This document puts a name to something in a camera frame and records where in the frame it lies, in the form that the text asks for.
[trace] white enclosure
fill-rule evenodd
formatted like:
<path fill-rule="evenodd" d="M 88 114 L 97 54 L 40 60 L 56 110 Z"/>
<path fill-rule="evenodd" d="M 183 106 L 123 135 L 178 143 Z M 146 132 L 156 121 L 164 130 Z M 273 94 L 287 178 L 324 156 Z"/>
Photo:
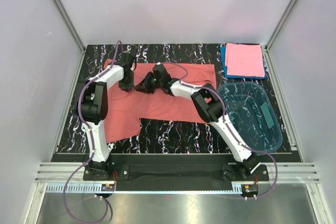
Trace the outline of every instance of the white enclosure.
<path fill-rule="evenodd" d="M 316 164 L 335 219 L 334 2 L 0 0 L 2 222 L 24 220 L 39 165 L 49 161 L 71 101 L 81 43 L 119 39 L 125 44 L 266 46 L 304 161 Z"/>
<path fill-rule="evenodd" d="M 334 219 L 335 17 L 334 0 L 299 0 L 271 48 L 304 158 L 316 164 Z"/>
<path fill-rule="evenodd" d="M 23 223 L 80 51 L 52 0 L 0 0 L 1 223 Z"/>
<path fill-rule="evenodd" d="M 85 44 L 266 44 L 290 0 L 62 0 Z"/>

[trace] pink towel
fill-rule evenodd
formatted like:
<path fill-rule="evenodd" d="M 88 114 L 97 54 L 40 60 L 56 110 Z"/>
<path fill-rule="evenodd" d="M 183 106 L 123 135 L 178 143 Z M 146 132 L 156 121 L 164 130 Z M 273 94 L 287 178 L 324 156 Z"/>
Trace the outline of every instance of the pink towel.
<path fill-rule="evenodd" d="M 134 72 L 134 85 L 139 84 L 146 74 L 152 71 L 154 63 L 139 63 Z M 189 75 L 185 82 L 203 85 L 211 83 L 216 87 L 214 65 L 181 64 Z M 183 69 L 174 65 L 165 65 L 172 78 L 182 77 Z M 108 90 L 109 112 L 105 119 L 106 142 L 111 143 L 140 133 L 140 118 L 205 123 L 198 115 L 191 100 L 173 97 L 157 89 L 154 94 L 145 94 L 132 90 L 127 93 L 119 89 L 116 83 Z"/>
<path fill-rule="evenodd" d="M 225 65 L 230 76 L 264 77 L 264 61 L 260 45 L 226 45 Z"/>

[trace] marble table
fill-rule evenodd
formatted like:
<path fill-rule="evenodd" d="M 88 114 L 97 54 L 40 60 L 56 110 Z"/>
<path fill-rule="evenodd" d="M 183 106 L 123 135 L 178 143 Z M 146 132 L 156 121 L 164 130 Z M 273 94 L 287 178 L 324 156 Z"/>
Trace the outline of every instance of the marble table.
<path fill-rule="evenodd" d="M 220 47 L 222 44 L 158 44 L 124 45 L 135 54 L 139 63 L 177 62 L 214 64 L 217 87 L 227 82 L 253 81 L 266 90 L 278 123 L 283 144 L 277 153 L 291 153 L 286 129 L 281 118 L 272 83 L 264 80 L 227 79 L 224 77 Z M 104 62 L 113 57 L 115 45 L 88 45 L 79 79 L 86 79 L 103 70 Z M 73 101 L 56 153 L 88 153 L 87 136 L 75 115 Z M 222 137 L 207 124 L 141 119 L 140 134 L 108 144 L 112 153 L 230 153 Z"/>

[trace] transparent plastic bin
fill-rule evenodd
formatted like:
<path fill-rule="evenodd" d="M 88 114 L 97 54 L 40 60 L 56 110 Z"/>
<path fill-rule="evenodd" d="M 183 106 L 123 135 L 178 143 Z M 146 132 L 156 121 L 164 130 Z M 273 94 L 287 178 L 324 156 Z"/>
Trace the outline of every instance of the transparent plastic bin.
<path fill-rule="evenodd" d="M 235 129 L 257 151 L 274 152 L 282 145 L 282 132 L 266 91 L 254 82 L 226 83 L 218 94 Z"/>

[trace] cable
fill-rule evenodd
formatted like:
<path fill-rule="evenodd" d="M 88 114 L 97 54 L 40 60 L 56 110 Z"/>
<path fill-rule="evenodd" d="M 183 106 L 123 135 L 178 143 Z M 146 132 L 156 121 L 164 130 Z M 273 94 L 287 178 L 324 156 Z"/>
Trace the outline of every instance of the cable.
<path fill-rule="evenodd" d="M 267 156 L 270 157 L 270 159 L 271 159 L 272 162 L 274 163 L 274 167 L 275 167 L 275 178 L 274 178 L 274 182 L 273 182 L 272 186 L 271 186 L 271 187 L 270 187 L 264 194 L 258 196 L 258 198 L 263 198 L 263 197 L 265 197 L 266 195 L 268 195 L 268 194 L 274 189 L 274 187 L 275 187 L 275 185 L 276 185 L 276 183 L 277 183 L 277 181 L 278 181 L 278 165 L 277 165 L 277 162 L 275 161 L 275 159 L 273 158 L 273 156 L 272 156 L 271 154 L 269 154 L 268 152 L 257 151 L 257 150 L 254 150 L 254 149 L 252 149 L 252 148 L 250 148 L 250 147 L 248 147 L 248 146 L 242 144 L 241 141 L 235 136 L 235 134 L 233 134 L 233 131 L 232 131 L 232 129 L 230 128 L 229 124 L 227 124 L 227 123 L 225 122 L 225 118 L 224 118 L 224 116 L 225 116 L 225 114 L 226 114 L 225 103 L 224 103 L 223 99 L 221 98 L 221 96 L 220 96 L 215 90 L 210 89 L 210 88 L 208 88 L 208 87 L 194 87 L 194 86 L 191 86 L 191 85 L 188 85 L 188 84 L 182 82 L 182 80 L 188 75 L 188 70 L 187 70 L 185 67 L 183 67 L 183 66 L 181 66 L 180 64 L 178 64 L 178 63 L 173 63 L 173 62 L 162 62 L 161 64 L 173 64 L 173 65 L 179 66 L 180 68 L 184 69 L 184 71 L 185 71 L 186 74 L 180 79 L 180 84 L 181 84 L 181 85 L 183 85 L 183 86 L 185 86 L 185 87 L 188 87 L 188 88 L 205 89 L 205 90 L 207 90 L 207 91 L 213 93 L 215 96 L 217 96 L 217 98 L 219 99 L 219 101 L 220 101 L 220 103 L 221 103 L 221 105 L 222 105 L 222 108 L 223 108 L 223 115 L 222 115 L 222 117 L 223 117 L 223 122 L 224 122 L 224 124 L 227 126 L 228 130 L 230 131 L 230 133 L 231 133 L 231 135 L 234 137 L 234 139 L 237 141 L 237 143 L 238 143 L 239 145 L 241 145 L 243 148 L 245 148 L 245 149 L 247 149 L 247 150 L 249 150 L 249 151 L 251 151 L 251 152 L 261 153 L 261 154 L 266 154 Z"/>
<path fill-rule="evenodd" d="M 108 206 L 109 206 L 109 202 L 105 199 L 105 198 L 103 198 L 103 197 L 101 197 L 100 196 L 100 200 L 103 200 L 104 202 L 105 202 L 105 205 L 106 205 L 106 210 L 105 210 L 105 213 L 104 213 L 104 215 L 99 219 L 99 220 L 97 220 L 97 221 L 93 221 L 93 222 L 87 222 L 87 221 L 83 221 L 83 220 L 80 220 L 80 219 L 78 219 L 76 216 L 74 216 L 72 213 L 71 213 L 71 211 L 70 211 L 70 209 L 69 209 L 69 207 L 68 207 L 68 205 L 67 205 L 67 201 L 66 201 L 66 197 L 65 197 L 65 194 L 66 194 L 66 189 L 67 189 L 67 186 L 68 186 L 68 184 L 69 184 L 69 182 L 70 182 L 70 180 L 71 180 L 71 178 L 74 176 L 74 174 L 76 174 L 76 172 L 78 172 L 82 167 L 85 167 L 92 159 L 93 159 L 93 157 L 94 157 L 94 152 L 95 152 L 95 146 L 94 146 L 94 140 L 93 140 L 93 133 L 92 133 L 92 128 L 91 128 L 91 126 L 87 123 L 87 121 L 85 121 L 85 119 L 84 119 L 84 117 L 83 117 L 83 115 L 82 115 L 82 110 L 81 110 L 81 103 L 82 103 L 82 101 L 83 101 L 83 97 L 84 97 L 84 93 L 85 93 L 85 91 L 86 91 L 86 89 L 94 82 L 94 81 L 96 81 L 97 79 L 99 79 L 99 78 L 101 78 L 101 77 L 103 77 L 106 73 L 108 73 L 110 70 L 111 70 L 111 68 L 113 67 L 113 64 L 114 64 L 114 62 L 115 62 L 115 60 L 116 60 L 116 57 L 117 57 L 117 53 L 118 53 L 118 46 L 119 45 L 121 45 L 121 48 L 122 48 L 122 43 L 121 43 L 121 41 L 120 40 L 118 40 L 117 41 L 117 44 L 116 44 L 116 50 L 115 50 L 115 52 L 114 52 L 114 56 L 113 56 L 113 59 L 112 59 L 112 63 L 111 63 L 111 65 L 110 65 L 110 67 L 109 68 L 107 68 L 107 69 L 105 69 L 103 72 L 101 72 L 100 74 L 98 74 L 98 75 L 96 75 L 95 77 L 93 77 L 85 86 L 84 86 L 84 88 L 82 89 L 82 91 L 80 92 L 80 95 L 79 95 L 79 100 L 78 100 L 78 116 L 79 116 L 79 118 L 80 118 L 80 120 L 82 121 L 82 123 L 83 124 L 85 124 L 87 127 L 88 127 L 88 131 L 89 131 L 89 133 L 90 133 L 90 137 L 91 137 L 91 141 L 92 141 L 92 155 L 90 156 L 90 158 L 84 163 L 84 164 L 82 164 L 82 165 L 80 165 L 70 176 L 69 176 L 69 178 L 68 178 L 68 180 L 66 181 L 66 183 L 65 183 L 65 186 L 64 186 L 64 189 L 63 189 L 63 203 L 64 203 L 64 207 L 65 207 L 65 209 L 66 209 L 66 211 L 67 211 L 67 213 L 70 215 L 70 217 L 73 219 L 73 220 L 75 220 L 75 221 L 77 221 L 77 222 L 79 222 L 79 223 L 84 223 L 84 224 L 95 224 L 95 223 L 100 223 L 105 217 L 106 217 L 106 215 L 107 215 L 107 211 L 108 211 Z"/>

